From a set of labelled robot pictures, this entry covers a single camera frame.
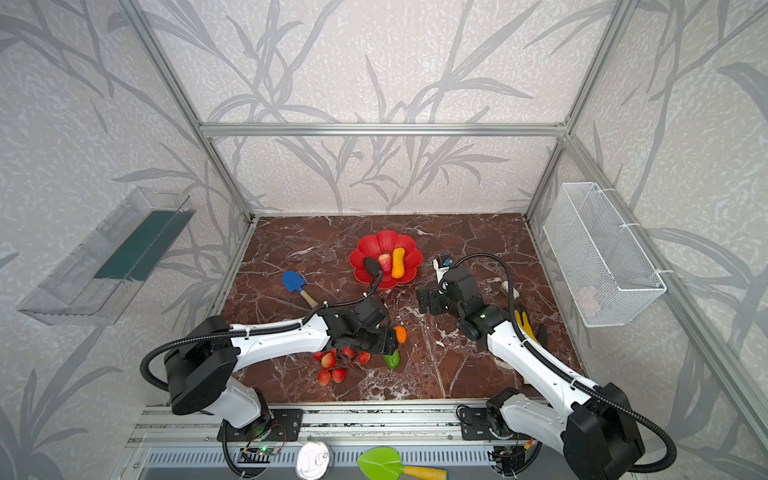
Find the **green yellow fake mango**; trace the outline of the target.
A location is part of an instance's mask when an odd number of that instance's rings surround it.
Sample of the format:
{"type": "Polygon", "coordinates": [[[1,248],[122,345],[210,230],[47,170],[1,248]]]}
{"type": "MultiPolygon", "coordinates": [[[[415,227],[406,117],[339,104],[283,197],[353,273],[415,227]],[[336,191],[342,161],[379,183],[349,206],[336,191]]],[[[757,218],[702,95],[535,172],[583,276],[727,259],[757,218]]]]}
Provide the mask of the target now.
{"type": "Polygon", "coordinates": [[[391,355],[384,356],[385,363],[390,370],[395,370],[401,362],[400,352],[396,350],[391,355]]]}

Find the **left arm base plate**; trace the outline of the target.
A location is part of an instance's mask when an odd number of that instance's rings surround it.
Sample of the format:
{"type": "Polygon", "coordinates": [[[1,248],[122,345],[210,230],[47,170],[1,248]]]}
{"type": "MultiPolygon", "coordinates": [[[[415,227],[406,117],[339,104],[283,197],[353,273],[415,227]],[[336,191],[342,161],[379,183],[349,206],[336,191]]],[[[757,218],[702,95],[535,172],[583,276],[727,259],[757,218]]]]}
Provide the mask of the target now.
{"type": "Polygon", "coordinates": [[[217,440],[220,442],[294,442],[299,437],[303,410],[277,408],[269,414],[262,414],[254,422],[242,428],[232,427],[224,421],[219,428],[217,440]]]}

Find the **small fake orange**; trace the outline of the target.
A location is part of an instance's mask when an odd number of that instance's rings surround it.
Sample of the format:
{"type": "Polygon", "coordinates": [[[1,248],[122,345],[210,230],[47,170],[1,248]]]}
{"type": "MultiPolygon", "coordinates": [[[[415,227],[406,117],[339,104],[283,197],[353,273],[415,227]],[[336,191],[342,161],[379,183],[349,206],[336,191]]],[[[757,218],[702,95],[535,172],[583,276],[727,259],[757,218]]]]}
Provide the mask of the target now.
{"type": "Polygon", "coordinates": [[[396,326],[394,328],[396,339],[399,344],[403,344],[407,340],[407,332],[404,327],[402,326],[396,326]]]}

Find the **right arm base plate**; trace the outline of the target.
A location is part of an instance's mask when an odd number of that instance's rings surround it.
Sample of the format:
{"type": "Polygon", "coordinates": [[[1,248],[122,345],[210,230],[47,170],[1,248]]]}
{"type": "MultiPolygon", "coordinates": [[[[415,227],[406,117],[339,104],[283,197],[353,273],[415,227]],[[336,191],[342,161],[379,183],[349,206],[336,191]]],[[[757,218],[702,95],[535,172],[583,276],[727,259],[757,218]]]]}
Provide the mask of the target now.
{"type": "Polygon", "coordinates": [[[496,441],[499,437],[492,431],[485,408],[470,407],[465,404],[456,406],[455,415],[465,441],[496,441]]]}

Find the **yellow orange fake squash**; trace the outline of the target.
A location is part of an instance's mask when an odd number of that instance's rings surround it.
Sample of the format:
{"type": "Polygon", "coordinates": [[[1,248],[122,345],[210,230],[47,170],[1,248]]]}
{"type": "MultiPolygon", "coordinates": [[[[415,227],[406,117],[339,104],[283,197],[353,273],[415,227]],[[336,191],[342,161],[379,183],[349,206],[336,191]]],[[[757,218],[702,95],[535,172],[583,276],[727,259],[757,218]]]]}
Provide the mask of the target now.
{"type": "Polygon", "coordinates": [[[395,248],[392,252],[391,276],[394,279],[400,279],[405,275],[405,255],[403,247],[395,248]]]}

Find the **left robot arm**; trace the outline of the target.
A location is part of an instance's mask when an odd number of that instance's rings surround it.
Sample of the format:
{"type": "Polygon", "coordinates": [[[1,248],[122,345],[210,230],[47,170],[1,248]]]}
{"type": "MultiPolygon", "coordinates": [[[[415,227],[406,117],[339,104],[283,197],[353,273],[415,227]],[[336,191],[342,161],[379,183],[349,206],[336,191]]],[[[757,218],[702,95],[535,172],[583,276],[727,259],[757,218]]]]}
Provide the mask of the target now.
{"type": "Polygon", "coordinates": [[[245,438],[258,438],[275,423],[264,395],[247,387],[234,373],[283,356],[343,350],[392,355],[397,333],[381,323],[388,317],[375,296],[321,304],[302,318],[269,324],[229,324],[220,315],[199,324],[187,336],[147,353],[142,378],[168,393],[176,415],[207,412],[223,427],[245,438]]]}

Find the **red fake grape bunch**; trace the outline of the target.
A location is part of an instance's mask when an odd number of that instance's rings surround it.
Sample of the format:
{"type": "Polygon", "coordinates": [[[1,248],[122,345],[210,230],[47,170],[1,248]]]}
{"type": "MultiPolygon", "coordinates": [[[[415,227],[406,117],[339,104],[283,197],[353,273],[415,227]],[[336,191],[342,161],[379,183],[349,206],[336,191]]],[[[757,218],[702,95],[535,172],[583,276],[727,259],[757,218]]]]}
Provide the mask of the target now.
{"type": "Polygon", "coordinates": [[[315,352],[311,356],[321,368],[317,375],[317,383],[321,386],[327,386],[331,382],[336,384],[343,382],[351,365],[355,363],[364,365],[371,360],[368,352],[356,351],[351,347],[315,352]]]}

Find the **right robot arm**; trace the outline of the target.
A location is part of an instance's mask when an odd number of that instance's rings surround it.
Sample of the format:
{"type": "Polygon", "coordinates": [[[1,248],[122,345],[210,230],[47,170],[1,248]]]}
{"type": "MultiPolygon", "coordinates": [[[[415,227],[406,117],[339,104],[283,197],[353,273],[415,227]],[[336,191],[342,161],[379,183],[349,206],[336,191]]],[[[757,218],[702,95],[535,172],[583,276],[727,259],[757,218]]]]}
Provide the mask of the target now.
{"type": "Polygon", "coordinates": [[[496,435],[527,435],[560,452],[579,479],[619,479],[651,474],[674,465],[671,436],[631,408],[612,383],[601,386],[567,367],[521,326],[523,314],[486,303],[471,273],[449,258],[433,261],[436,281],[419,292],[419,309],[450,314],[471,341],[513,367],[544,402],[507,389],[486,403],[496,435]]]}

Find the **fake strawberry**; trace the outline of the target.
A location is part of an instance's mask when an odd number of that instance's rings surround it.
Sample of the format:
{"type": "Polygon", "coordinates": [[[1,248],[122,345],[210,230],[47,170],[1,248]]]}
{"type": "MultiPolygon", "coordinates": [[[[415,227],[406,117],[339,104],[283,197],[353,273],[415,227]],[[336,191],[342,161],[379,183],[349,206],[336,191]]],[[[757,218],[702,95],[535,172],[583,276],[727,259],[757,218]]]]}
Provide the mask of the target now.
{"type": "Polygon", "coordinates": [[[381,267],[381,270],[384,273],[390,273],[393,268],[393,260],[392,255],[388,252],[382,253],[378,256],[378,263],[381,267]]]}

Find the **dark fake avocado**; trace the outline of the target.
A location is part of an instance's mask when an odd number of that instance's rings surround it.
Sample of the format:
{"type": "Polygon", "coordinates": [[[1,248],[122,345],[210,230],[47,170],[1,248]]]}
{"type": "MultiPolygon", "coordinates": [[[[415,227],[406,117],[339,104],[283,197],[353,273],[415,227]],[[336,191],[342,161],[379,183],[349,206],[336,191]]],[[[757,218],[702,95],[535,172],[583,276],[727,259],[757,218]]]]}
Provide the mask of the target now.
{"type": "Polygon", "coordinates": [[[383,273],[377,258],[365,257],[363,260],[363,266],[366,273],[372,278],[380,276],[383,273]]]}

